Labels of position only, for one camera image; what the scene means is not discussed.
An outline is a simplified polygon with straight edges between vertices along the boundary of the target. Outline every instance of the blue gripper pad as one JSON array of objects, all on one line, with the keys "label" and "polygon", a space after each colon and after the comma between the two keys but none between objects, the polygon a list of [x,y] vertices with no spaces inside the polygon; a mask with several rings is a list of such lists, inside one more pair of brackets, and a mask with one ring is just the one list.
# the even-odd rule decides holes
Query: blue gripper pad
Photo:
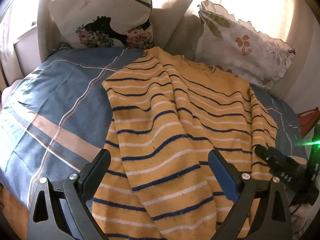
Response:
[{"label": "blue gripper pad", "polygon": [[238,202],[239,194],[236,182],[228,172],[225,165],[221,162],[214,151],[210,151],[208,155],[209,167],[215,175],[224,195],[228,200],[233,201],[234,204]]}]

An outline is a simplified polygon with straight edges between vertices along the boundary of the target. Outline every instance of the bed sheet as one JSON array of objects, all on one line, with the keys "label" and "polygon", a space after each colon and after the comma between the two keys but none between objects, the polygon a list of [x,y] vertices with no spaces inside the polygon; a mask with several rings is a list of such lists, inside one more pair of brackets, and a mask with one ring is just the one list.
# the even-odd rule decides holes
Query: bed sheet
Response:
[{"label": "bed sheet", "polygon": [[[0,113],[0,181],[21,203],[30,208],[41,177],[65,179],[103,148],[112,110],[101,82],[142,55],[139,49],[62,49],[15,88]],[[277,123],[276,148],[306,160],[296,146],[302,139],[293,110],[251,87]],[[71,215],[67,221],[74,231]]]}]

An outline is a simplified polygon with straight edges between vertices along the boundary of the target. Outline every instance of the yellow striped sweater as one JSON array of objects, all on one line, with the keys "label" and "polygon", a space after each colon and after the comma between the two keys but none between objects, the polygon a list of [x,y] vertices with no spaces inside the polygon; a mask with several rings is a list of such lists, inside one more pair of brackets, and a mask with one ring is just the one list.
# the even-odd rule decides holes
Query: yellow striped sweater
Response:
[{"label": "yellow striped sweater", "polygon": [[102,84],[112,161],[92,212],[110,239],[209,240],[232,207],[208,166],[213,148],[239,171],[271,178],[252,152],[275,146],[276,123],[246,80],[153,48]]}]

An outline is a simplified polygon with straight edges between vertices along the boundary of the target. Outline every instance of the green light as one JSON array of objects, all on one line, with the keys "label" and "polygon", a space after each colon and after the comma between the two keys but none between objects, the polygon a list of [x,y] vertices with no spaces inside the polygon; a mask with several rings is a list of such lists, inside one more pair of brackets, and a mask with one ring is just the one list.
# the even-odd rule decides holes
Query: green light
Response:
[{"label": "green light", "polygon": [[302,146],[307,146],[307,145],[315,145],[315,144],[320,144],[320,141],[302,143],[301,145]]}]

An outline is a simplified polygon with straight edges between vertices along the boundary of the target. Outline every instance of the white pillow with leaf print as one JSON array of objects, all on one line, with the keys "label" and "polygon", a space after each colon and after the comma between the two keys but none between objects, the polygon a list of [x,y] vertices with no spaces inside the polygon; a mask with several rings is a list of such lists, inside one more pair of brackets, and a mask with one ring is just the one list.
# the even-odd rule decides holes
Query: white pillow with leaf print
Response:
[{"label": "white pillow with leaf print", "polygon": [[73,48],[151,49],[151,0],[55,0],[49,10]]},{"label": "white pillow with leaf print", "polygon": [[234,75],[266,89],[290,67],[295,51],[289,44],[256,32],[250,22],[236,21],[221,5],[203,1],[199,16],[196,62],[231,69]]}]

